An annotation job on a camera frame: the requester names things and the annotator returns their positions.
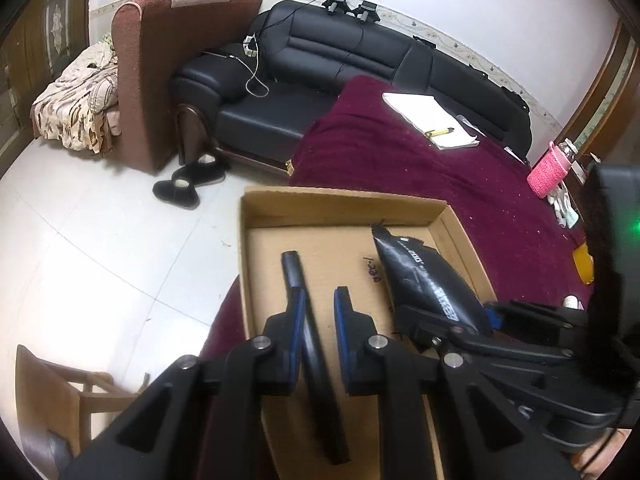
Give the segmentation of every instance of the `black bag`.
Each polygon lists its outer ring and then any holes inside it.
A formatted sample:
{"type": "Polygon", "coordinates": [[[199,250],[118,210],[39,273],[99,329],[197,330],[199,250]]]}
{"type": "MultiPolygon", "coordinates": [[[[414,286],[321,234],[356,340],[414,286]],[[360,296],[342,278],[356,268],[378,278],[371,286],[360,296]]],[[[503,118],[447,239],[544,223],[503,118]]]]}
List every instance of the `black bag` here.
{"type": "Polygon", "coordinates": [[[455,324],[471,326],[481,335],[492,335],[484,307],[438,251],[417,238],[393,236],[380,224],[374,224],[371,233],[394,306],[422,308],[455,324]]]}

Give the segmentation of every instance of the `screw head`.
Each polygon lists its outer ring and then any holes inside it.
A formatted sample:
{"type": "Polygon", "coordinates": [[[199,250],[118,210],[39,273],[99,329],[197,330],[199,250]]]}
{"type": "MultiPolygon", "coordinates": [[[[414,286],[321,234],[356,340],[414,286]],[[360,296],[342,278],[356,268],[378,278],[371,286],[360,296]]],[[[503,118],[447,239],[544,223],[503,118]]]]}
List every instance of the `screw head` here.
{"type": "Polygon", "coordinates": [[[389,344],[389,339],[387,339],[383,335],[376,334],[372,335],[367,342],[369,343],[370,347],[375,348],[376,350],[380,350],[381,348],[384,348],[389,344]]]}
{"type": "Polygon", "coordinates": [[[195,366],[195,364],[198,362],[198,358],[195,355],[183,355],[182,357],[179,357],[178,360],[176,361],[176,364],[182,368],[182,370],[188,370],[189,368],[192,368],[193,366],[195,366]]]}
{"type": "Polygon", "coordinates": [[[254,345],[254,348],[258,350],[265,350],[271,346],[271,339],[269,339],[265,335],[258,335],[254,337],[251,341],[251,344],[254,345]]]}
{"type": "Polygon", "coordinates": [[[444,356],[444,364],[450,368],[460,368],[465,363],[462,355],[449,352],[444,356]]]}

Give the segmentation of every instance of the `white cable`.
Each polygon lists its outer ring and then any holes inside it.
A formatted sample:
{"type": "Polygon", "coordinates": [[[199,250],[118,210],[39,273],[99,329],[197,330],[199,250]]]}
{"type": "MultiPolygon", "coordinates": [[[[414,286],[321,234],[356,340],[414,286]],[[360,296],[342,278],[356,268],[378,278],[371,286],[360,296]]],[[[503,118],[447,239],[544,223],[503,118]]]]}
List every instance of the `white cable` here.
{"type": "Polygon", "coordinates": [[[255,42],[255,49],[257,52],[257,55],[255,57],[255,70],[252,70],[251,67],[249,67],[249,65],[247,65],[247,63],[245,63],[244,61],[242,61],[242,59],[240,59],[239,57],[234,56],[233,54],[228,54],[228,56],[224,55],[224,54],[218,54],[217,52],[207,52],[206,50],[204,50],[203,52],[205,54],[211,54],[212,56],[218,56],[218,57],[226,57],[226,58],[231,58],[231,59],[235,59],[238,60],[240,63],[242,63],[242,65],[244,65],[244,67],[251,73],[251,77],[249,79],[246,80],[246,82],[244,83],[244,89],[251,94],[254,97],[257,98],[263,98],[263,97],[267,97],[267,95],[269,95],[269,87],[267,85],[265,85],[262,81],[260,81],[260,79],[257,76],[258,73],[258,67],[260,65],[260,51],[258,50],[258,42],[255,42]],[[264,95],[258,95],[258,94],[254,94],[253,92],[251,92],[251,90],[249,90],[249,83],[255,79],[258,83],[260,83],[260,85],[266,90],[266,93],[264,95]]]}

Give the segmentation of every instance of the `cardboard box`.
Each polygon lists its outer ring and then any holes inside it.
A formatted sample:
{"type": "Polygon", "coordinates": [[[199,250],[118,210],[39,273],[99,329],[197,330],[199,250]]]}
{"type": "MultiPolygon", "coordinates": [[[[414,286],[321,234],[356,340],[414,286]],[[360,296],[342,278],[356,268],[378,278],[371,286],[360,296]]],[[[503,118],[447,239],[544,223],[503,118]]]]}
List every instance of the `cardboard box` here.
{"type": "Polygon", "coordinates": [[[292,397],[265,397],[262,422],[282,480],[380,478],[378,400],[349,397],[340,382],[334,290],[346,285],[355,310],[369,314],[379,333],[394,336],[390,300],[371,236],[381,222],[436,248],[480,301],[494,290],[460,221],[446,202],[411,196],[295,187],[248,188],[240,203],[240,283],[247,337],[286,307],[280,255],[300,254],[306,284],[347,434],[351,461],[332,466],[314,438],[302,371],[292,397]]]}

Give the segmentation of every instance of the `pink water bottle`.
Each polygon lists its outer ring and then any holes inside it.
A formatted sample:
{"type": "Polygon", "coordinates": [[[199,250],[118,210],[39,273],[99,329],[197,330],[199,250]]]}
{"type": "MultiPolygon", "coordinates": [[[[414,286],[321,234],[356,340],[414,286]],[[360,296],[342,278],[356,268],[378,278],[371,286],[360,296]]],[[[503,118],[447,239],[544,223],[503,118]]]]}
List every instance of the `pink water bottle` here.
{"type": "Polygon", "coordinates": [[[557,146],[550,142],[548,152],[538,161],[536,167],[527,177],[527,182],[533,192],[540,198],[547,196],[569,173],[576,153],[578,153],[578,149],[569,139],[563,140],[557,146]]]}

